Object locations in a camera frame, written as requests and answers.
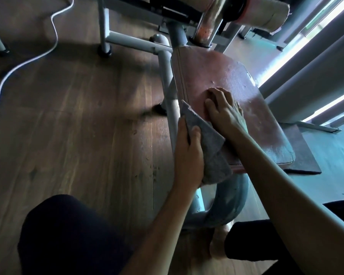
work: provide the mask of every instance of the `dark mat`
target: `dark mat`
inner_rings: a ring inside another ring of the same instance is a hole
[[[285,169],[285,172],[307,175],[321,174],[320,166],[318,166],[298,126],[293,124],[280,124],[280,127],[283,129],[285,136],[287,136],[296,154],[296,160],[289,168]]]

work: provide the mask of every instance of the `white cable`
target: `white cable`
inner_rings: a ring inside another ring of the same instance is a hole
[[[16,67],[14,67],[13,69],[11,69],[11,70],[5,75],[5,77],[1,80],[1,83],[0,83],[0,94],[1,94],[1,90],[2,90],[2,87],[3,87],[4,83],[5,83],[5,81],[9,78],[10,75],[13,74],[14,71],[16,71],[17,69],[19,69],[19,68],[22,67],[22,66],[25,66],[26,64],[29,64],[29,63],[31,63],[31,62],[33,62],[33,61],[35,61],[35,60],[38,60],[38,59],[40,59],[40,58],[46,56],[47,54],[50,54],[50,53],[56,48],[56,46],[57,46],[58,43],[59,43],[59,37],[58,37],[58,35],[57,35],[56,27],[55,27],[55,24],[54,24],[54,17],[55,17],[56,15],[59,15],[59,14],[65,12],[65,11],[71,9],[71,8],[73,7],[73,5],[74,5],[74,0],[71,1],[71,4],[70,4],[68,7],[64,8],[64,9],[58,11],[58,12],[55,12],[54,14],[51,15],[52,27],[54,28],[55,35],[56,35],[56,41],[55,41],[55,44],[52,46],[52,48],[51,48],[50,50],[46,51],[45,53],[43,53],[43,54],[41,54],[41,55],[38,55],[38,56],[36,56],[36,57],[34,57],[34,58],[32,58],[32,59],[29,59],[29,60],[25,61],[24,63],[21,63],[21,64],[17,65]]]

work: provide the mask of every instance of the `gray cleaning cloth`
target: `gray cleaning cloth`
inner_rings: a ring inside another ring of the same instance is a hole
[[[196,114],[185,101],[182,101],[180,111],[186,118],[189,134],[195,125],[201,129],[201,148],[204,154],[203,184],[215,184],[228,179],[232,175],[232,170],[220,151],[226,139],[213,128],[210,122]]]

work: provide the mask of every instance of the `person's right hand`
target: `person's right hand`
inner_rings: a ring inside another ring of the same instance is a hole
[[[247,133],[246,121],[239,103],[234,101],[231,93],[222,87],[211,87],[218,106],[211,99],[205,101],[210,119],[215,129],[225,138],[233,141],[234,134]]]

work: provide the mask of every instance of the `brown wooden floor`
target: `brown wooden floor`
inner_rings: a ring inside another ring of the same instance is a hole
[[[50,46],[49,15],[65,5],[0,0],[0,36],[12,50],[0,58],[0,78]],[[44,199],[74,195],[137,245],[172,183],[167,121],[150,112],[162,100],[157,58],[120,46],[110,59],[99,58],[95,0],[75,0],[55,24],[58,48],[18,70],[0,101],[0,274],[20,273],[20,228]],[[156,32],[115,13],[111,28],[141,38]],[[266,212],[250,187],[237,220],[261,218]],[[272,264],[212,260],[210,235],[182,235],[170,274],[256,275]]]

